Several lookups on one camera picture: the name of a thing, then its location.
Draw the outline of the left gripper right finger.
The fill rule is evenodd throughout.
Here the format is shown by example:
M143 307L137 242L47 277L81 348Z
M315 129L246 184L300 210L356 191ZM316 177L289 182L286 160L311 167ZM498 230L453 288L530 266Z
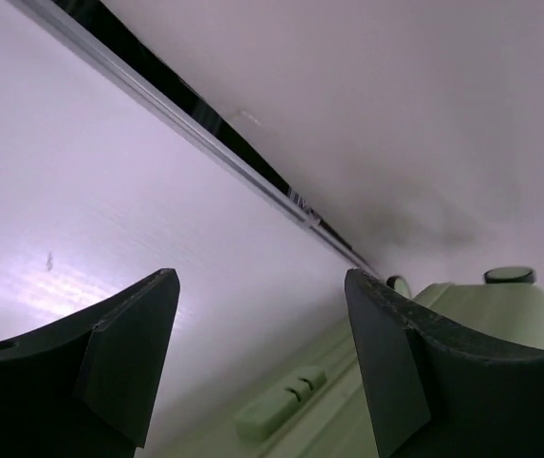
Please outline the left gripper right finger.
M544 457L544 350L445 318L360 269L348 317L382 457Z

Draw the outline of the green suitcase with blue lining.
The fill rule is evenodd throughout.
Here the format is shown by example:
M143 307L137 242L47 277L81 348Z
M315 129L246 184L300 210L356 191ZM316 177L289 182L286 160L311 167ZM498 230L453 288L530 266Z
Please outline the green suitcase with blue lining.
M347 318L165 455L544 457L544 292L396 286L349 270Z

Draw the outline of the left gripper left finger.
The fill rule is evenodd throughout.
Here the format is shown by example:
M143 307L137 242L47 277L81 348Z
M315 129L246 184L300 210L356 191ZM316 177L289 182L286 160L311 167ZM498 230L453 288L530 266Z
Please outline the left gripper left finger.
M0 341L0 457L132 457L143 448L178 309L165 268Z

